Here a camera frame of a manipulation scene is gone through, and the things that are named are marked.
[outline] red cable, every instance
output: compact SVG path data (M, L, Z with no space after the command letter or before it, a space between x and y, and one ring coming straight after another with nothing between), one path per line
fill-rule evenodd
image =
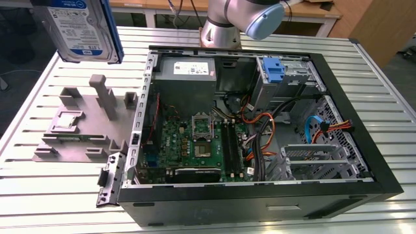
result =
M159 113L159 105L160 105L160 94L157 94L157 107L156 107L156 114L155 114L155 118L153 118L153 122L152 122L149 137L148 137L145 143L141 144L141 147L148 143L148 141L151 140L151 137L152 137L153 128L155 128L156 119L157 119L157 113Z

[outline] aluminum table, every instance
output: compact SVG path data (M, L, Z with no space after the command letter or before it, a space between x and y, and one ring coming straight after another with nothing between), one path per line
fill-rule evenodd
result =
M115 95L140 93L148 46L199 46L199 32L119 27L123 64L64 63L55 55L0 140L0 233L412 233L416 231L416 115L359 44L347 39L271 36L244 49L321 53L357 110L404 193L332 219L141 228L124 210L96 209L104 164L36 163L33 150L61 104L64 86L93 94L92 74Z

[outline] connector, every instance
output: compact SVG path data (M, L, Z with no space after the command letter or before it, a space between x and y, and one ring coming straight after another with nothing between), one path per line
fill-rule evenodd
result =
M263 58L263 69L268 76L269 83L280 83L285 77L285 67L279 58Z
M331 125L331 122L329 121L321 121L321 123L319 124L319 128L320 130L323 131L323 134L325 137L328 137L328 129L329 129L329 125Z

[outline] wooden table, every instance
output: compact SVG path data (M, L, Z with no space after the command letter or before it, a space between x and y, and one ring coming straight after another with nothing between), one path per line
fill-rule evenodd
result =
M113 12L144 14L149 28L156 28L157 14L173 14L169 9L168 0L109 0L109 2ZM207 16L208 0L193 0L193 2L199 15ZM172 0L172 3L179 9L180 0ZM29 0L0 0L0 6L32 7L32 4ZM325 11L319 6L320 4L307 1L293 5L291 21L321 24L316 37L327 37L337 19L341 18L341 13L335 7L332 7L331 11ZM183 0L181 15L195 16L191 0ZM285 9L284 21L289 20L288 16L289 10Z
M207 16L208 1L209 0L193 0L195 8L200 16ZM179 9L180 2L181 0L172 0L172 3L177 9ZM291 21L320 23L321 26L319 28L316 36L327 37L336 23L336 20L341 18L341 13L335 7L332 7L331 11L325 11L320 9L319 7L320 7L320 4L311 3L307 1L293 5ZM156 27L155 16L157 14L164 14L164 15L173 14L169 9L168 0L147 0L145 8L147 10L144 14L147 14L148 27ZM195 16L191 0L183 0L181 15ZM289 10L287 8L284 21L288 21L289 19L288 16L289 16Z

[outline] blue drive bay latch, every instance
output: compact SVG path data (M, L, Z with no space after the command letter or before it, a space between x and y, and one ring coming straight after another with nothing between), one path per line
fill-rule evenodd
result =
M267 73L269 83L280 83L285 77L285 67L279 58L263 58L263 69Z

